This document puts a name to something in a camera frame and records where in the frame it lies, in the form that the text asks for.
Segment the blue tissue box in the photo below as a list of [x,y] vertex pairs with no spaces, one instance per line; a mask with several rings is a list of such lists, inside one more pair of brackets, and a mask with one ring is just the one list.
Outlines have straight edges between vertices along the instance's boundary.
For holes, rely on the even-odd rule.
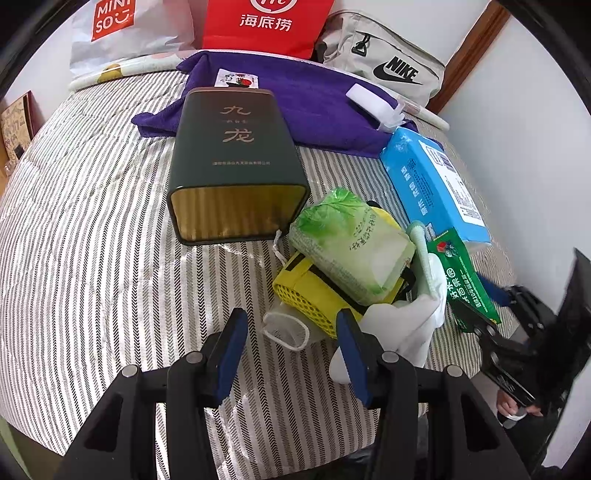
[[410,221],[435,237],[455,228],[464,242],[491,237],[462,178],[433,140],[397,128],[380,155]]

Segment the red paper bag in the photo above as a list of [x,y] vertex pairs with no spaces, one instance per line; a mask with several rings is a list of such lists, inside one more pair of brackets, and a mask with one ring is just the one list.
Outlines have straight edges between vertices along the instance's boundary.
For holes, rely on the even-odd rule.
[[309,59],[333,0],[209,0],[203,48]]

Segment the striped bedsheet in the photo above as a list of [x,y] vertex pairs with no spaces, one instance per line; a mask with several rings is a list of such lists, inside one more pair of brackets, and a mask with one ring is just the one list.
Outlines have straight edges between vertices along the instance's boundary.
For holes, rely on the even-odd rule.
[[[207,412],[220,478],[269,478],[347,455],[372,442],[377,412],[329,379],[333,342],[292,353],[261,334],[281,268],[271,242],[188,248],[176,241],[165,202],[174,139],[141,138],[130,119],[162,110],[185,80],[149,73],[71,94],[11,177],[0,201],[0,414],[64,454],[123,366],[170,365],[239,306],[249,330],[238,376],[230,398]],[[443,133],[417,123],[465,175]],[[408,224],[379,160],[298,152],[312,201],[344,186]],[[280,247],[288,256],[287,243]],[[496,241],[473,262],[500,285],[514,282]],[[515,321],[506,309],[501,316],[510,335]],[[480,350],[448,312],[428,367],[451,363],[474,375]],[[156,445],[159,476],[168,478],[164,406]]]

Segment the purple towel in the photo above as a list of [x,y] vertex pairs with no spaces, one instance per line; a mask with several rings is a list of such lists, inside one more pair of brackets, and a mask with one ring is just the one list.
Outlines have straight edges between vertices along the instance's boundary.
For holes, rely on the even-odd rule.
[[[275,95],[296,144],[378,158],[391,136],[378,132],[378,122],[345,93],[359,83],[393,108],[398,105],[394,98],[375,85],[319,65],[265,55],[201,51],[177,68],[189,74],[182,97],[160,113],[140,113],[131,120],[143,137],[175,136],[185,95],[196,87],[213,86],[220,68],[257,75],[259,87]],[[403,126],[417,132],[412,121]]]

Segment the silver screw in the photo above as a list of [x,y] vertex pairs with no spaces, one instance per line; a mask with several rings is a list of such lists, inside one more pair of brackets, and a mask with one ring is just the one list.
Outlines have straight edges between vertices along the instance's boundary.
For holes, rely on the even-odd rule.
[[382,353],[382,360],[387,364],[395,364],[399,359],[400,357],[396,352],[390,352],[386,350],[384,353]]
[[186,359],[190,364],[198,364],[203,360],[203,354],[201,352],[191,352],[186,356]]
[[461,377],[464,374],[464,372],[462,371],[462,369],[459,366],[457,366],[457,365],[449,365],[447,367],[447,373],[450,376],[456,377],[456,378],[459,378],[459,377]]
[[123,374],[124,377],[133,377],[137,372],[138,372],[138,367],[136,365],[126,365],[125,367],[123,367],[123,370],[121,371],[121,373]]

